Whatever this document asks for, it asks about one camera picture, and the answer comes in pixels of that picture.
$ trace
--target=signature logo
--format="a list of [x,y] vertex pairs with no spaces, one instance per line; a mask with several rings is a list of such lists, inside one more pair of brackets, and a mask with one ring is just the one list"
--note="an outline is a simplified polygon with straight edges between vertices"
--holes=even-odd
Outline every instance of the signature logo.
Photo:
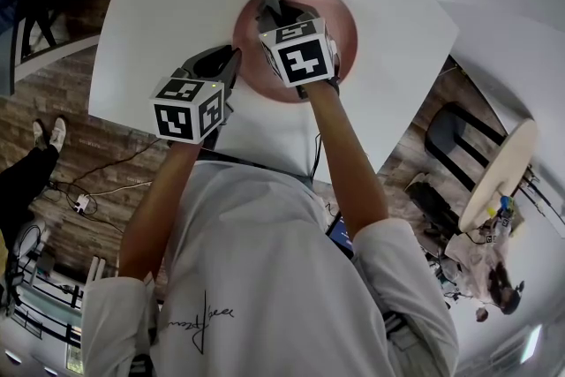
[[218,309],[212,309],[211,305],[207,304],[206,301],[206,291],[204,291],[204,307],[200,314],[196,314],[196,319],[193,322],[169,322],[167,326],[182,327],[185,330],[196,330],[194,335],[192,335],[192,343],[194,347],[204,355],[204,333],[208,327],[210,327],[210,322],[220,316],[230,316],[234,317],[233,310],[229,308],[224,308],[221,311]]

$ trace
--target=shoe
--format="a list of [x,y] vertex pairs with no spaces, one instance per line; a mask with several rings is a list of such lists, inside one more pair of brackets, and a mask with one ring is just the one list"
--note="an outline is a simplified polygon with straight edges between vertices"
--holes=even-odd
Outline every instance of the shoe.
[[40,119],[36,119],[33,123],[34,128],[34,146],[45,148],[47,145],[47,133],[43,127],[43,123]]
[[49,144],[53,145],[59,153],[63,147],[66,134],[67,124],[62,117],[59,117],[55,120],[55,126],[53,127],[53,131],[51,131],[51,140],[49,141]]

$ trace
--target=wrist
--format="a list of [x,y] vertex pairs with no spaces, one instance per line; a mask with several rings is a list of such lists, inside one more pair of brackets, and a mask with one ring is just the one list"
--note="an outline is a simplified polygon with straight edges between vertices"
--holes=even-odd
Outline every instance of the wrist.
[[190,159],[195,155],[198,156],[201,148],[201,143],[192,144],[175,141],[172,145],[170,145],[169,157],[179,156]]
[[317,80],[316,82],[305,84],[303,85],[303,89],[306,91],[311,101],[328,97],[339,99],[335,88],[328,84],[326,80]]

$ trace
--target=round table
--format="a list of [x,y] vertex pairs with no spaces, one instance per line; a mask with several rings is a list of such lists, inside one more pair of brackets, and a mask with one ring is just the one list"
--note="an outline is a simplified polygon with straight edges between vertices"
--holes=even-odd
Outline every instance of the round table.
[[526,119],[502,142],[459,217],[462,232],[478,228],[490,218],[487,207],[498,209],[501,196],[514,194],[530,164],[537,137],[536,123]]

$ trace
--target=wooden floor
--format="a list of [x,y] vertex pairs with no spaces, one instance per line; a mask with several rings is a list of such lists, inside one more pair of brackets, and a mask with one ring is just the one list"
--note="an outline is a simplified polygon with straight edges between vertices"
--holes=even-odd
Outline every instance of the wooden floor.
[[[16,94],[0,99],[0,170],[26,155],[33,147],[32,122],[38,117],[48,129],[55,118],[64,115],[68,120],[68,133],[58,165],[52,179],[71,182],[89,170],[109,162],[125,159],[155,141],[153,135],[112,124],[87,114],[88,94],[94,66],[96,48],[79,52],[71,57],[28,76],[16,85]],[[423,145],[425,131],[437,110],[446,102],[458,101],[468,111],[504,133],[500,122],[467,76],[458,68],[440,75],[422,107],[415,116],[378,176],[388,197],[391,215],[409,221],[417,229],[423,218],[403,192],[404,187],[419,172],[432,175],[433,185],[460,213],[469,193],[436,160],[426,154]],[[485,156],[493,152],[493,145],[477,133],[466,136]],[[165,156],[167,147],[159,141],[129,162],[97,170],[76,181],[76,186],[60,184],[69,191],[70,199],[83,192],[108,192],[123,185],[150,181]],[[481,167],[463,152],[455,151],[452,158],[477,179]],[[121,233],[134,208],[141,200],[146,186],[95,197],[97,211],[87,209],[87,220],[73,212],[68,199],[60,192],[47,191],[37,199],[31,209],[45,218],[51,228],[48,249],[57,263],[76,271],[87,273],[94,255],[109,263],[111,272],[117,264]],[[330,185],[318,183],[315,190],[328,202],[328,218],[334,215],[335,204]],[[159,293],[165,284],[163,275],[158,282]]]

